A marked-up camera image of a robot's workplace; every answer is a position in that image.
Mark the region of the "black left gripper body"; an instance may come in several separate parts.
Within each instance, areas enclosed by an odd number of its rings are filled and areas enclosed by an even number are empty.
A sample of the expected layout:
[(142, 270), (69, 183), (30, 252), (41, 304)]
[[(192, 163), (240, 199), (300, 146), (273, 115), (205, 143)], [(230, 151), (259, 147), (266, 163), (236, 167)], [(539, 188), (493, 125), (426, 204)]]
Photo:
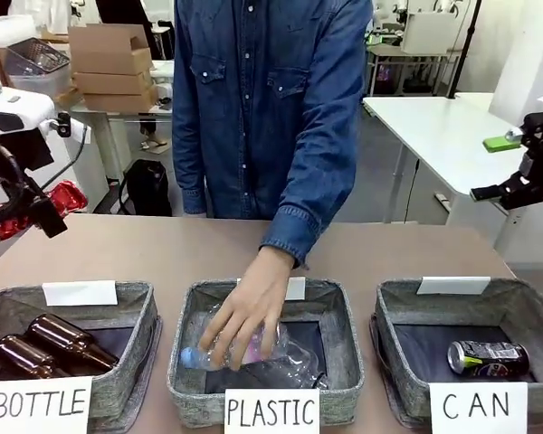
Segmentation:
[[(53, 162), (52, 154), (38, 128), (0, 136), (0, 146), (14, 157), (21, 170), (40, 169)], [(14, 176), (14, 168), (0, 151), (0, 177)]]

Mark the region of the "person's left hand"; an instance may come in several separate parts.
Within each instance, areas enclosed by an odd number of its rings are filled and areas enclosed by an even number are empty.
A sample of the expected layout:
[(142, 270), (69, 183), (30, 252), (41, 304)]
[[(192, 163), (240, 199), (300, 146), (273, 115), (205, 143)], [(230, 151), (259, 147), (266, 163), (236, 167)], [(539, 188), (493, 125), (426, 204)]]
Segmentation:
[(271, 356), (295, 259), (287, 252), (260, 248), (239, 283), (206, 327), (199, 347), (211, 353), (214, 368), (237, 371), (252, 337), (262, 330), (260, 354)]

